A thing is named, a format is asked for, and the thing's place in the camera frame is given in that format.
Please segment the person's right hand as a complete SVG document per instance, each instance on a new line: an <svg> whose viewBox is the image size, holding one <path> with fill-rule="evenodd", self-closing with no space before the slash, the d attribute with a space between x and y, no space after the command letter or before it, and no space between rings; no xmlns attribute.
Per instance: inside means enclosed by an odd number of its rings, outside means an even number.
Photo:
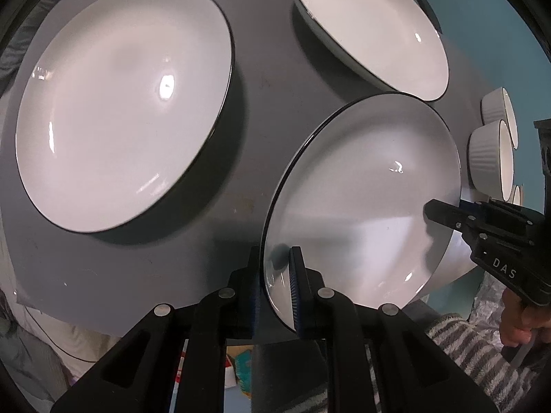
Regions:
<svg viewBox="0 0 551 413"><path fill-rule="evenodd" d="M500 338L504 346L529 344L534 333L543 343L550 342L549 307L525 307L521 298L508 288L502 293L502 302Z"/></svg>

